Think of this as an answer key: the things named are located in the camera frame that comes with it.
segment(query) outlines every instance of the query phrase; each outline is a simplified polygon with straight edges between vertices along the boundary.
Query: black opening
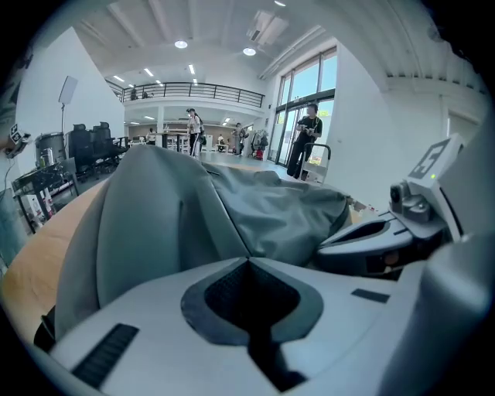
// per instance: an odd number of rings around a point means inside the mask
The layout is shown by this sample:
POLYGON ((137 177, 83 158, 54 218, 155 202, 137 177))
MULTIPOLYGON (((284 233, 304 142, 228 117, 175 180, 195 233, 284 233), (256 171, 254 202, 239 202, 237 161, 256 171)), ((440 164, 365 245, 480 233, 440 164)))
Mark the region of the black opening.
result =
POLYGON ((375 235, 379 232, 383 232, 390 227, 390 224, 385 221, 377 221, 374 223, 364 224, 361 227, 358 227, 356 230, 349 232, 347 235, 337 239, 332 242, 333 244, 337 244, 340 242, 347 242, 354 239, 359 239, 362 237, 369 237, 370 235, 375 235))
POLYGON ((205 291, 207 305, 220 317, 246 330, 270 328, 299 304, 299 293, 247 262, 205 291))
POLYGON ((306 380, 288 370, 271 336, 271 327, 298 306, 297 290, 248 261, 210 285, 204 296, 218 316, 249 333, 249 356, 279 391, 306 380))

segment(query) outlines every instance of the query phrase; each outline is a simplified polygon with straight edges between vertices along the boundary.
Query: woman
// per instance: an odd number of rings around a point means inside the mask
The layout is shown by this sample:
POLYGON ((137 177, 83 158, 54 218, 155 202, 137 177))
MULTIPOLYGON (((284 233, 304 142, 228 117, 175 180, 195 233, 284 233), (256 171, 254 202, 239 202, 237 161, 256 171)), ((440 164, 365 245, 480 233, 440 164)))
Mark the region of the woman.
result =
POLYGON ((242 129, 239 137, 241 138, 241 143, 239 144, 239 155, 242 155, 242 150, 244 150, 244 142, 249 137, 249 133, 242 129))
POLYGON ((190 145, 190 155, 192 157, 196 157, 197 159, 200 157, 201 152, 201 121, 200 116, 196 113, 196 110, 193 108, 188 108, 187 112, 189 113, 190 119, 187 128, 189 130, 189 145, 190 145))
POLYGON ((235 125, 235 129, 232 131, 232 136, 234 138, 234 154, 235 155, 241 154, 241 132, 242 132, 242 125, 240 122, 238 122, 235 125))

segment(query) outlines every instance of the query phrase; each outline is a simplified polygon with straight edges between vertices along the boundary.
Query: man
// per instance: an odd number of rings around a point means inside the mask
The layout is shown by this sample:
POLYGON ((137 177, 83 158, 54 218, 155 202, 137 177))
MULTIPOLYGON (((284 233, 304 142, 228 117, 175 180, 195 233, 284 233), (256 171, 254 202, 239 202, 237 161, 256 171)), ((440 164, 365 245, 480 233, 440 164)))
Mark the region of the man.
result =
POLYGON ((154 135, 153 128, 149 129, 149 133, 146 135, 146 144, 147 145, 156 145, 156 135, 154 135))
POLYGON ((224 141, 224 137, 222 136, 221 133, 220 133, 220 136, 218 137, 218 144, 220 145, 218 147, 218 152, 224 152, 225 147, 223 147, 222 145, 225 144, 225 141, 224 141))
POLYGON ((292 147, 292 154, 287 165, 287 174, 299 178, 303 161, 307 161, 311 155, 312 147, 308 148, 306 154, 303 154, 304 145, 306 143, 314 143, 317 138, 322 135, 323 122, 316 114, 318 113, 318 105, 311 103, 306 110, 308 115, 298 121, 296 131, 299 131, 297 142, 292 147))

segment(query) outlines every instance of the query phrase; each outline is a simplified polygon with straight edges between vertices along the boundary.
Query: floor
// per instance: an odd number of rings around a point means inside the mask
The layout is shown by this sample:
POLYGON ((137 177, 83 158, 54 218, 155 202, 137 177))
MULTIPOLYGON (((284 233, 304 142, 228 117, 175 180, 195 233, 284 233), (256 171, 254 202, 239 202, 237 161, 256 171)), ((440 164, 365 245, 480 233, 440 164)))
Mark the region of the floor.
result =
POLYGON ((287 176, 287 169, 274 164, 272 161, 259 161, 251 157, 238 156, 221 152, 202 152, 201 161, 211 162, 218 165, 238 166, 242 169, 253 170, 272 170, 277 173, 280 178, 295 180, 287 176))

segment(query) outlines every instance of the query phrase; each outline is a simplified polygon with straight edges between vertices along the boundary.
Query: recessed light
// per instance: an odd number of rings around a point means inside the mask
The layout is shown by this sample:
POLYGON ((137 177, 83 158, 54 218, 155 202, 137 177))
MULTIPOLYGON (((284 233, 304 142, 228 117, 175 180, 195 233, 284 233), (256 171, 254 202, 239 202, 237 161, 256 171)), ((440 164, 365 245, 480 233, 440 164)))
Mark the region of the recessed light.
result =
POLYGON ((187 48, 187 43, 182 40, 176 41, 176 47, 183 50, 184 48, 187 48))
POLYGON ((247 56, 253 56, 253 55, 256 55, 256 51, 252 48, 244 48, 244 51, 242 51, 244 53, 244 55, 247 55, 247 56))

